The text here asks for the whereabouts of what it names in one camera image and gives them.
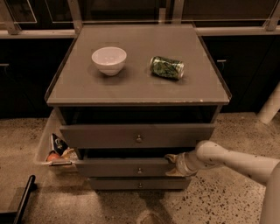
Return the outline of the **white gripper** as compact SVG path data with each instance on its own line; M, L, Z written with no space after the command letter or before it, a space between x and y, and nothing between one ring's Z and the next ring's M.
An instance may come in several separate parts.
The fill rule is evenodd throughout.
M195 168L191 168L187 162L186 153L180 153L178 155L175 154L166 154L164 156L166 159L168 159L171 163L176 164L177 170L171 170L167 171L165 173L168 177L189 177L195 174L198 170Z

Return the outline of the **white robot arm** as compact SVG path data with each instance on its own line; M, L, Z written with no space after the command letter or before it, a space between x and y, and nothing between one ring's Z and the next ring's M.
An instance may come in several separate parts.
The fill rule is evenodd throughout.
M280 223L280 160L228 150L204 140L195 149L164 156L175 167L165 174L170 177L190 177L199 170L226 166L266 187L260 224Z

